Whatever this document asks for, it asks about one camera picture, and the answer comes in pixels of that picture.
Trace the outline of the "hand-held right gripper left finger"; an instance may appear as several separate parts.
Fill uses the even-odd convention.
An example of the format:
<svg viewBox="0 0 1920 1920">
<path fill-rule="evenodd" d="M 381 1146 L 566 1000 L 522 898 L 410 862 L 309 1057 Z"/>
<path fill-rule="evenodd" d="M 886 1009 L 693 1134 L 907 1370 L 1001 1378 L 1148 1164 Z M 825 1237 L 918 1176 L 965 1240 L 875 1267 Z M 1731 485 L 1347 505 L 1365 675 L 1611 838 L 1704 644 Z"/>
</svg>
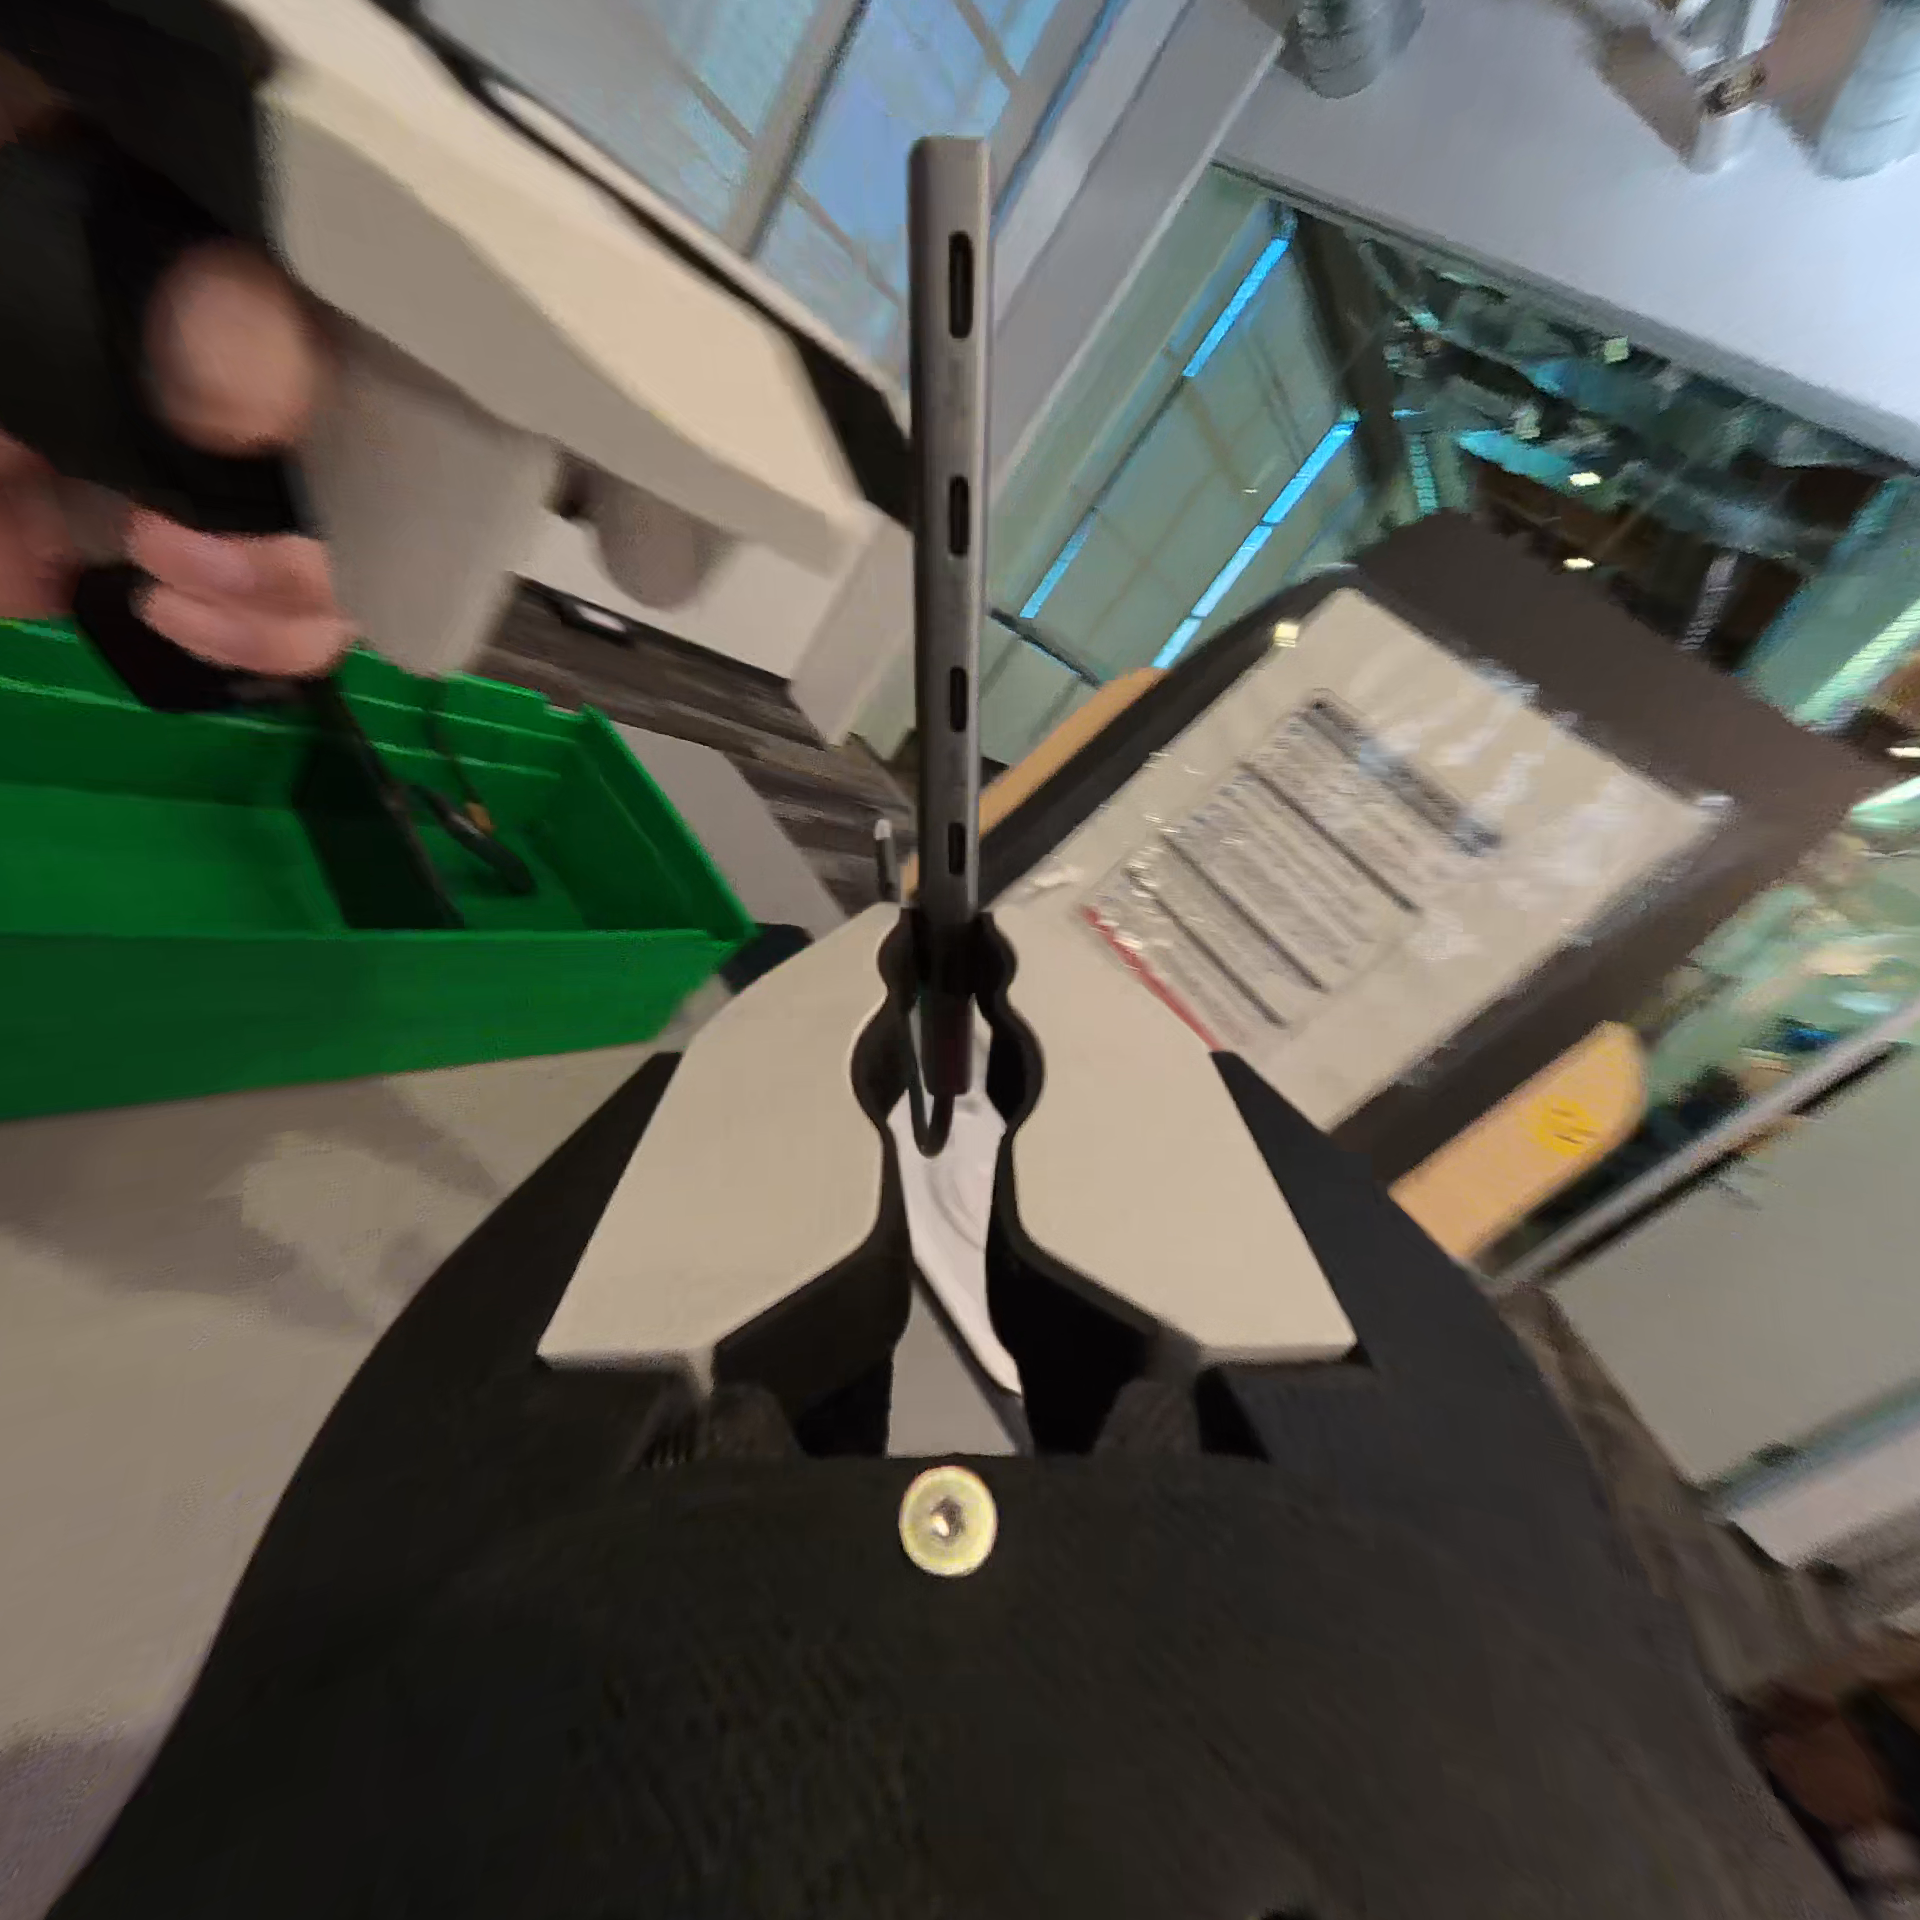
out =
<svg viewBox="0 0 1920 1920">
<path fill-rule="evenodd" d="M 873 1375 L 911 1258 L 895 907 L 873 907 L 714 1015 L 672 1064 L 552 1318 L 553 1368 Z"/>
</svg>

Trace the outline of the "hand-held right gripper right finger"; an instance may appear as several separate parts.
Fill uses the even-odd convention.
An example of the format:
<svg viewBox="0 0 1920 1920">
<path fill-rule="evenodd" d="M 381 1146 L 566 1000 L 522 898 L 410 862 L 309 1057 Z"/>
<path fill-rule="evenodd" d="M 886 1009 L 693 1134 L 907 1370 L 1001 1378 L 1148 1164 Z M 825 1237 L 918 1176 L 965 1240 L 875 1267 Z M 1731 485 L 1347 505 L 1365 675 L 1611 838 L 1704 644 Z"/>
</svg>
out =
<svg viewBox="0 0 1920 1920">
<path fill-rule="evenodd" d="M 1209 1044 L 1076 914 L 981 928 L 994 1335 L 1020 1370 L 1339 1365 L 1355 1331 Z"/>
</svg>

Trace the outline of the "black usb-c cable orange tips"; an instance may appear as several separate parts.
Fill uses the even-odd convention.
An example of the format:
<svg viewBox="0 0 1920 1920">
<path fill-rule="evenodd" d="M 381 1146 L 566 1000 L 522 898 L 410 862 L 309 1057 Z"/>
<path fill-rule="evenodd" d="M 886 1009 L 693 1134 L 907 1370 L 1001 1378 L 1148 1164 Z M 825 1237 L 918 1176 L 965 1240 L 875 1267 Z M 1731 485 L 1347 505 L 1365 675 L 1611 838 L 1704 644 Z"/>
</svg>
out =
<svg viewBox="0 0 1920 1920">
<path fill-rule="evenodd" d="M 534 898 L 537 892 L 537 876 L 524 859 L 502 840 L 485 799 L 468 775 L 466 760 L 455 751 L 439 696 L 426 708 L 424 727 L 432 751 L 439 757 L 444 776 L 449 781 L 451 794 L 415 782 L 411 787 L 414 805 L 424 808 L 442 833 L 468 857 L 485 867 L 513 898 Z"/>
</svg>

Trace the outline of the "green plastic bin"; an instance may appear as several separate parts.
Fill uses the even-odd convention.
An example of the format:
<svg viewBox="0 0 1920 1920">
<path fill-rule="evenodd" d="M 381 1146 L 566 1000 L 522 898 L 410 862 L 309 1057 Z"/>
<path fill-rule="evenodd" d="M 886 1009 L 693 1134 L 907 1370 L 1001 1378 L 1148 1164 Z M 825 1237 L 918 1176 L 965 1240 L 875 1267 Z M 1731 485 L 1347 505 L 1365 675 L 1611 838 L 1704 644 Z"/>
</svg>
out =
<svg viewBox="0 0 1920 1920">
<path fill-rule="evenodd" d="M 594 708 L 369 653 L 337 675 L 405 829 L 300 701 L 145 708 L 4 625 L 4 1119 L 653 1040 L 759 928 Z M 513 891 L 414 791 L 475 801 Z"/>
</svg>

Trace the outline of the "grey usb hub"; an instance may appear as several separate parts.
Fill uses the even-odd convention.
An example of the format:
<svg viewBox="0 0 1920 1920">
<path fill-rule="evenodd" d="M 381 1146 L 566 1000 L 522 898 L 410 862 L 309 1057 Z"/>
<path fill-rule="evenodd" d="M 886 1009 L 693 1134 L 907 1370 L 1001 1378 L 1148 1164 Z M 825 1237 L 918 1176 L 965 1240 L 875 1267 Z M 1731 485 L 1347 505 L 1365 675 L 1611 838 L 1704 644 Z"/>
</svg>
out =
<svg viewBox="0 0 1920 1920">
<path fill-rule="evenodd" d="M 920 1061 L 930 1101 L 971 1086 L 979 917 L 979 640 L 988 597 L 992 152 L 926 137 L 907 157 L 907 372 L 920 745 Z"/>
</svg>

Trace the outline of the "person's left hand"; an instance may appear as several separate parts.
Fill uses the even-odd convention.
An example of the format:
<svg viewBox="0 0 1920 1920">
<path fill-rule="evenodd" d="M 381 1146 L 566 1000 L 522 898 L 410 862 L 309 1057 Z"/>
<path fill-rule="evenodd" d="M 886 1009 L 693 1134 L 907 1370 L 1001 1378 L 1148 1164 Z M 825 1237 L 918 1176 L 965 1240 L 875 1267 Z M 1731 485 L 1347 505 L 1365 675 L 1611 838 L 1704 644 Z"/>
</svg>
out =
<svg viewBox="0 0 1920 1920">
<path fill-rule="evenodd" d="M 150 392 L 186 445 L 230 459 L 298 453 L 328 385 L 324 329 L 277 265 L 203 243 L 156 280 L 145 319 Z M 125 562 L 139 617 L 196 660 L 266 678 L 334 667 L 355 636 L 311 537 L 191 530 L 75 483 L 1 438 L 1 615 L 72 612 L 84 566 Z"/>
</svg>

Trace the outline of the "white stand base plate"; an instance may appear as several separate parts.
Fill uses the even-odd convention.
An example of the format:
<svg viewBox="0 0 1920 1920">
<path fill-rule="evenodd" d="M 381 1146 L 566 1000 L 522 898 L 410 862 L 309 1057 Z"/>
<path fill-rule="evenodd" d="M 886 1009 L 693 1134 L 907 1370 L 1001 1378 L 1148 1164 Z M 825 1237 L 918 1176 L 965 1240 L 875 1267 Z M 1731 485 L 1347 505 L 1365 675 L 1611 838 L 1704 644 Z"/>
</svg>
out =
<svg viewBox="0 0 1920 1920">
<path fill-rule="evenodd" d="M 927 1158 L 910 1127 L 907 1101 L 888 1114 L 913 1261 L 932 1300 L 992 1386 L 1020 1398 L 1013 1357 L 995 1335 L 988 1287 L 988 1239 L 1003 1120 L 978 1084 L 956 1101 L 947 1139 Z"/>
</svg>

